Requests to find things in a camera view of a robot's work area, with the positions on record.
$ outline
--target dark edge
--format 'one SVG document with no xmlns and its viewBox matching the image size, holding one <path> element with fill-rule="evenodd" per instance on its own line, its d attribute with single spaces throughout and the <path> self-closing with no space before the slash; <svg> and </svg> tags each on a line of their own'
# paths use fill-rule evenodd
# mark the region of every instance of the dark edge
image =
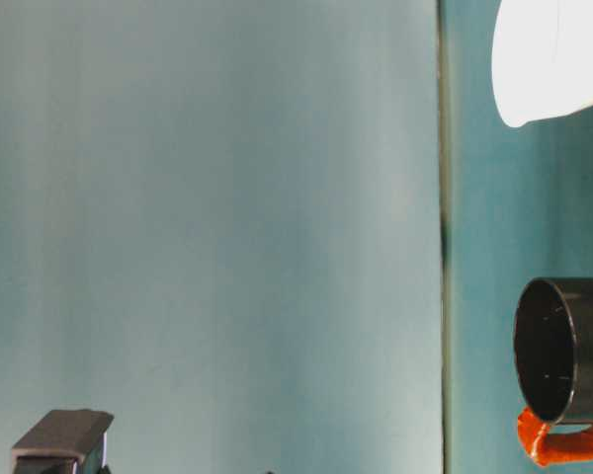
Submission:
<svg viewBox="0 0 593 474">
<path fill-rule="evenodd" d="M 449 70 L 448 50 L 445 39 L 445 1 L 436 0 L 437 15 L 437 87 L 438 87 L 438 137 L 439 137 L 439 203 L 440 203 L 440 239 L 442 260 L 442 470 L 451 472 L 450 456 L 450 273 L 449 273 L 449 226 L 451 223 L 451 162 L 450 162 L 450 96 L 448 94 Z"/>
</svg>

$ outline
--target black pipe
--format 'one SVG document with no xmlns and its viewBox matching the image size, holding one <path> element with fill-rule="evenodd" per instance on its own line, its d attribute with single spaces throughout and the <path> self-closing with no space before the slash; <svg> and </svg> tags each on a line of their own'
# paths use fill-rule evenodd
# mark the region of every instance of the black pipe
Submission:
<svg viewBox="0 0 593 474">
<path fill-rule="evenodd" d="M 519 384 L 543 421 L 593 424 L 593 278 L 536 278 L 514 329 Z"/>
</svg>

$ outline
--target light blue wall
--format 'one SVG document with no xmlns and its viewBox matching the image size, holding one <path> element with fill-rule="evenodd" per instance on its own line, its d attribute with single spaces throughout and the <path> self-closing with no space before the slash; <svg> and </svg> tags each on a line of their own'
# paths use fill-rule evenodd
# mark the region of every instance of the light blue wall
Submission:
<svg viewBox="0 0 593 474">
<path fill-rule="evenodd" d="M 430 3 L 0 0 L 0 473 L 440 472 Z"/>
<path fill-rule="evenodd" d="M 593 277 L 593 109 L 503 124 L 490 81 L 498 6 L 442 1 L 451 474 L 541 472 L 516 438 L 514 310 L 532 277 Z M 593 463 L 548 472 L 593 473 Z"/>
</svg>

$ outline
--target black object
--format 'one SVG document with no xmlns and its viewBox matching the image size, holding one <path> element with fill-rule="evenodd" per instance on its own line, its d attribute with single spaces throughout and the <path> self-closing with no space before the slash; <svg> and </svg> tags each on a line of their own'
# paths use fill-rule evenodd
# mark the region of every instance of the black object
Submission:
<svg viewBox="0 0 593 474">
<path fill-rule="evenodd" d="M 109 474 L 106 432 L 113 418 L 91 410 L 52 410 L 11 449 L 13 474 Z"/>
<path fill-rule="evenodd" d="M 593 424 L 593 278 L 536 278 L 516 312 L 521 391 L 544 422 Z"/>
</svg>

